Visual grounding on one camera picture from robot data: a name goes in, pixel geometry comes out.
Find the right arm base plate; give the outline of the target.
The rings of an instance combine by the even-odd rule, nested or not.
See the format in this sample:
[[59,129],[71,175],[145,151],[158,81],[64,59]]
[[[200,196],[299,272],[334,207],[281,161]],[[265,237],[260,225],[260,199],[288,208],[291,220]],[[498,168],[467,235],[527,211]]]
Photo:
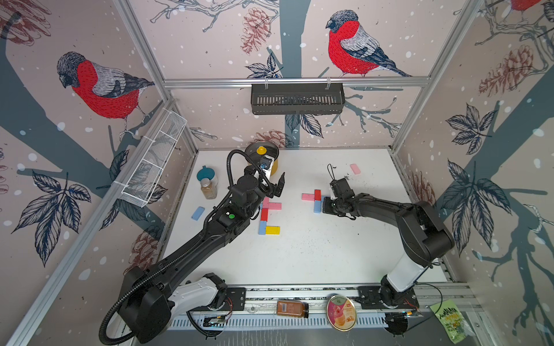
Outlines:
[[420,308],[414,289],[398,293],[388,286],[363,285],[357,288],[358,302],[363,309],[383,310],[402,309],[417,310]]

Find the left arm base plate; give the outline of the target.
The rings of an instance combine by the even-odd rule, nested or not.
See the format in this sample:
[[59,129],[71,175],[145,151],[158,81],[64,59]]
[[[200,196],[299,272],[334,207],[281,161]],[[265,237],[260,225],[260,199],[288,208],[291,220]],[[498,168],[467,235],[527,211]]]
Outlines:
[[206,307],[211,311],[243,311],[245,309],[246,288],[230,287],[220,290]]

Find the pink block cluster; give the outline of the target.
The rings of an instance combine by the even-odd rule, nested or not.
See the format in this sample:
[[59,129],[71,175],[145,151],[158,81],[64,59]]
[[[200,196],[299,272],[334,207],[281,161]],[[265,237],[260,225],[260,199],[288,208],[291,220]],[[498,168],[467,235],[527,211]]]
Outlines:
[[315,200],[315,195],[314,194],[303,193],[302,194],[302,200],[314,201]]

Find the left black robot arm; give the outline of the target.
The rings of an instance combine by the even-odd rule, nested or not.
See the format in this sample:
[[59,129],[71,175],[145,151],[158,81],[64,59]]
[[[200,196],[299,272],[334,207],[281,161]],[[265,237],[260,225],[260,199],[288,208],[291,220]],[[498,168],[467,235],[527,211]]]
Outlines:
[[270,181],[278,156],[278,147],[269,142],[229,152],[227,194],[206,216],[196,236],[147,269],[134,267],[125,274],[118,301],[100,325],[102,344],[119,345],[133,338],[148,343],[177,316],[202,306],[217,309],[224,305],[227,284],[218,275],[209,273],[189,284],[183,281],[241,235],[266,198],[281,195],[285,178],[276,184]]

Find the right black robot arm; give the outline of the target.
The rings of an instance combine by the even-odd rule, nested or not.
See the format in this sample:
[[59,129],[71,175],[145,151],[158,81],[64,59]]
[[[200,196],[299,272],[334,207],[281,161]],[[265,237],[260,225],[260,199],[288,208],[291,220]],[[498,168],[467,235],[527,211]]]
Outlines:
[[352,221],[370,218],[396,227],[404,254],[380,283],[379,299],[395,308],[411,293],[416,281],[435,260],[455,246],[452,233],[426,201],[397,203],[367,193],[356,194],[346,179],[330,182],[333,198],[323,199],[323,213]]

